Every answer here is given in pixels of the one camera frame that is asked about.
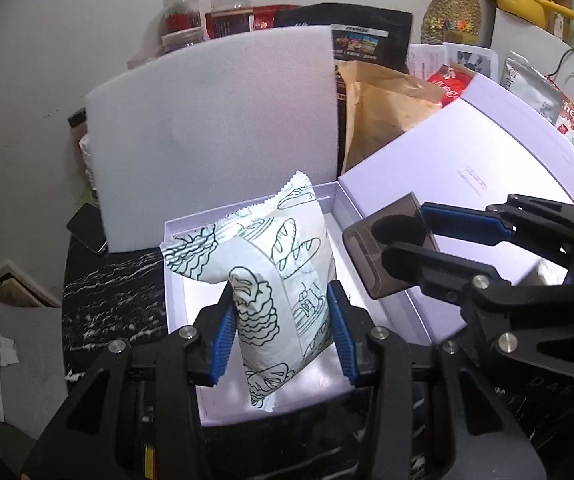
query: blue gripper pad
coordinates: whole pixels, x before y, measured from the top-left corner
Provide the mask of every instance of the blue gripper pad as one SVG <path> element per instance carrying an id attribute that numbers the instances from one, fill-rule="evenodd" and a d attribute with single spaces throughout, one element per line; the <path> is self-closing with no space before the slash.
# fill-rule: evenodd
<path id="1" fill-rule="evenodd" d="M 344 291 L 342 294 L 344 295 L 343 299 L 348 301 Z M 336 352 L 338 353 L 340 366 L 343 369 L 343 375 L 349 379 L 352 386 L 355 386 L 358 380 L 356 345 L 353 342 L 347 326 L 347 320 L 331 283 L 327 286 L 327 304 L 329 305 L 331 330 L 334 334 L 334 343 L 336 343 Z"/>
<path id="2" fill-rule="evenodd" d="M 435 235 L 488 246 L 512 239 L 513 230 L 493 212 L 430 202 L 424 203 L 420 212 Z"/>
<path id="3" fill-rule="evenodd" d="M 238 311 L 234 304 L 227 307 L 222 317 L 221 325 L 213 339 L 211 347 L 211 368 L 209 369 L 209 380 L 211 384 L 218 384 L 218 379 L 222 377 L 227 369 L 231 346 L 236 335 L 236 320 Z"/>

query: white wall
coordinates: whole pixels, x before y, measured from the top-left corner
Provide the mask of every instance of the white wall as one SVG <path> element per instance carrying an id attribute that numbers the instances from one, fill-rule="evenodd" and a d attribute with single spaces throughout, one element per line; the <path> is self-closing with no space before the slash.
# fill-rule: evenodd
<path id="1" fill-rule="evenodd" d="M 413 41 L 430 0 L 350 2 L 414 13 Z M 201 0 L 208 10 L 209 0 Z M 494 6 L 482 2 L 486 44 Z M 95 86 L 124 72 L 151 43 L 161 0 L 0 0 L 0 263 L 12 260 L 59 297 L 65 229 L 82 192 L 66 118 Z"/>

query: smartphone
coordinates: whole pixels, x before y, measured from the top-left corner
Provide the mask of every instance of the smartphone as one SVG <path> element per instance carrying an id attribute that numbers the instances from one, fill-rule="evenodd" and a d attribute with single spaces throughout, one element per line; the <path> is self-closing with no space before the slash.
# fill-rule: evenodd
<path id="1" fill-rule="evenodd" d="M 94 254 L 102 254 L 107 249 L 107 239 L 103 231 L 100 209 L 84 203 L 72 219 L 67 229 L 74 237 Z"/>

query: white paper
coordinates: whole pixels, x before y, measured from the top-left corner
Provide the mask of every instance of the white paper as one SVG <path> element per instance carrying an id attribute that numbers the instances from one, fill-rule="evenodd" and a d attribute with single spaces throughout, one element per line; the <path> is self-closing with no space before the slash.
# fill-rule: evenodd
<path id="1" fill-rule="evenodd" d="M 409 45 L 407 68 L 410 75 L 427 81 L 445 64 L 448 64 L 447 51 L 442 45 Z"/>
<path id="2" fill-rule="evenodd" d="M 474 72 L 498 82 L 498 55 L 481 46 L 459 43 L 442 45 L 410 44 L 407 50 L 407 68 L 412 76 L 427 80 L 443 65 L 458 63 Z"/>
<path id="3" fill-rule="evenodd" d="M 207 283 L 228 280 L 254 406 L 330 345 L 327 283 L 336 267 L 308 177 L 298 172 L 266 202 L 160 245 L 173 272 Z"/>
<path id="4" fill-rule="evenodd" d="M 487 76 L 498 83 L 498 54 L 490 48 L 463 45 L 460 43 L 443 43 L 447 49 L 447 64 L 458 63 L 474 72 Z"/>

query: bag with bread illustrations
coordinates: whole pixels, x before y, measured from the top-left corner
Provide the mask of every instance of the bag with bread illustrations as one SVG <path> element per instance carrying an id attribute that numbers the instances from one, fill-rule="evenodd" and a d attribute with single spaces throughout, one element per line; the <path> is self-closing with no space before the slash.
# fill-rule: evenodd
<path id="1" fill-rule="evenodd" d="M 228 281 L 252 405 L 332 342 L 327 284 L 336 265 L 323 213 L 300 171 L 263 203 L 160 245 L 165 264 L 187 278 Z"/>

